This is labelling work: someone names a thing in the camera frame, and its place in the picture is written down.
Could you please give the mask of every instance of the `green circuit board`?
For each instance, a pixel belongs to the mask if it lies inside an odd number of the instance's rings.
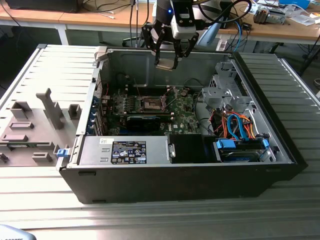
[[[165,136],[168,134],[200,134],[199,124],[193,113],[193,95],[183,88],[174,88],[162,97],[166,106],[160,109],[161,96],[127,95],[116,92],[111,95],[109,111],[106,115],[107,135],[144,135]],[[150,101],[150,108],[143,108],[141,103]],[[160,118],[158,130],[150,132],[132,132],[127,129],[126,122],[130,116],[155,116]]]

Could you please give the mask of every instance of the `motherboard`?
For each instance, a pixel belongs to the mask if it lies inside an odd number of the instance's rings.
[[[108,136],[200,134],[188,88],[132,87],[110,93],[104,119]]]

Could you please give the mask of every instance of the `power supply label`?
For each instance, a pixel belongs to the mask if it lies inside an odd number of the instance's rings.
[[[145,141],[114,141],[112,164],[146,164],[147,144]]]

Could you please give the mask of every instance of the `wooden desk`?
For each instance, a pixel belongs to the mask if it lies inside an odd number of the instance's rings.
[[[38,10],[16,10],[11,9],[5,0],[2,0],[4,8],[9,12],[15,20],[23,22],[39,22],[39,23],[59,23],[59,19],[64,14],[60,11],[38,11]],[[5,12],[0,5],[0,20],[12,21],[12,18]]]
[[[123,1],[121,0],[117,4],[102,7],[101,10],[113,9],[119,6],[123,6],[129,4],[130,1]],[[138,27],[141,27],[147,18],[147,4],[146,3],[139,3],[138,5]],[[78,24],[78,25],[94,25],[94,26],[106,26],[106,27],[120,27],[120,28],[129,28],[129,17],[130,17],[130,6],[126,6],[123,8],[119,8],[114,10],[114,14],[111,13],[104,13],[105,15],[114,16],[115,19],[111,19],[104,15],[101,15],[96,12],[89,12],[85,9],[82,9],[77,14],[74,13],[64,13],[59,22],[61,24]],[[152,23],[152,10],[153,4],[149,4],[149,18],[148,21]],[[136,6],[133,7],[132,12],[132,28],[136,27]]]
[[[40,10],[14,10],[10,9],[4,0],[5,8],[8,12],[24,27],[53,28],[57,29],[61,43],[68,45],[66,30],[88,30],[100,32],[129,32],[130,6],[114,10],[115,19],[108,18],[96,12],[89,12],[85,9],[79,13],[63,13],[57,11]],[[97,0],[97,4],[112,3],[112,0]],[[102,9],[111,9],[121,5],[128,4],[128,0],[120,0],[119,3],[104,6]],[[245,10],[245,4],[236,6],[238,14]],[[148,21],[152,22],[153,4],[149,5]],[[319,12],[320,7],[309,8],[310,12]],[[147,4],[139,4],[138,27],[141,27],[147,16]],[[256,24],[253,21],[253,15],[248,14],[244,17],[244,22],[252,24],[252,30],[248,37],[253,41],[296,43],[296,44],[314,44],[320,34],[319,25],[304,26],[290,19],[286,19],[285,24]],[[10,16],[0,7],[0,25],[16,26]],[[136,28],[136,7],[133,8],[132,31]],[[233,24],[227,29],[218,31],[218,38],[230,39],[237,34],[238,30]]]
[[[245,9],[245,4],[236,6],[237,12],[241,15]],[[319,12],[320,6],[309,7],[309,12]],[[265,42],[281,42],[281,43],[297,43],[297,41],[316,41],[320,34],[319,24],[304,26],[290,18],[287,18],[283,25],[280,24],[257,24],[254,23],[253,14],[246,15],[242,20],[252,25],[249,40],[265,41]],[[220,29],[219,34],[235,35],[238,28],[230,24],[227,29]]]

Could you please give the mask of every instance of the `floor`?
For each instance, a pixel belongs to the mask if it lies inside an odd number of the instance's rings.
[[[0,96],[2,96],[15,76],[19,73],[24,63],[32,54],[38,44],[61,44],[58,32],[49,28],[33,28],[33,27],[13,27],[12,31],[14,37],[9,38],[6,35],[0,38]],[[98,32],[82,31],[82,30],[68,30],[68,40],[71,45],[82,46],[97,46],[99,43]],[[128,38],[129,33],[125,32],[103,32],[103,40],[109,46],[122,45],[122,39]],[[215,49],[217,41],[212,43],[212,48]],[[270,42],[250,42],[246,44],[246,50],[254,49],[256,53],[267,53],[271,48]],[[285,58],[288,63],[295,69],[299,70],[304,59],[303,54],[306,54],[297,44],[287,44],[279,46],[275,51],[278,57]],[[314,61],[310,67],[305,71],[302,79],[308,86],[317,93],[319,90],[314,86],[314,79],[320,78],[319,74],[320,59]]]

